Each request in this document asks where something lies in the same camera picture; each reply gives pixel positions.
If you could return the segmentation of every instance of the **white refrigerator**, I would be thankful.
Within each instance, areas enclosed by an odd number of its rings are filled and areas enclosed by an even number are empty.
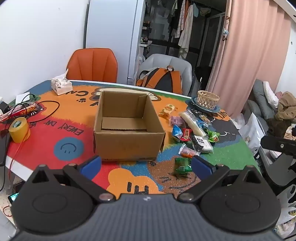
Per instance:
[[[135,83],[145,7],[145,0],[90,1],[86,48],[113,51],[118,63],[119,84]]]

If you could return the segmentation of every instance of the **open cardboard box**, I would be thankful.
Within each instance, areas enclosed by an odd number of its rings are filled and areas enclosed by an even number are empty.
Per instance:
[[[155,160],[164,138],[165,131],[147,93],[101,93],[94,126],[94,152],[102,159]]]

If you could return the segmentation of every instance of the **yellow tape roll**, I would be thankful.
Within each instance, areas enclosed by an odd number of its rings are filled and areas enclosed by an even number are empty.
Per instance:
[[[8,131],[15,143],[21,143],[23,140],[25,141],[26,139],[29,138],[31,132],[29,129],[29,124],[27,122],[27,119],[25,117],[19,117],[16,118],[13,123],[10,125]]]

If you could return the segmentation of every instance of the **orange backpack strap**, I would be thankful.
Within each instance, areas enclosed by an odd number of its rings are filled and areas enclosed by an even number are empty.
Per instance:
[[[148,75],[145,75],[144,79],[143,79],[142,87],[145,87],[145,84],[147,82],[147,78],[148,78]]]
[[[143,84],[143,87],[154,89],[159,80],[168,72],[168,70],[159,68],[154,75],[151,77],[151,79],[148,81],[148,84],[145,86]]]
[[[136,86],[142,86],[143,81],[144,81],[143,79],[138,79],[136,82]]]
[[[172,77],[173,83],[173,93],[182,94],[181,76],[179,71],[171,71],[170,75]]]

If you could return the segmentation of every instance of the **woven basket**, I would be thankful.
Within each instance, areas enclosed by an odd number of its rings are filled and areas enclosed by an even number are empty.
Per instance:
[[[197,102],[199,105],[207,108],[214,109],[217,105],[220,97],[208,91],[198,91],[197,92]]]

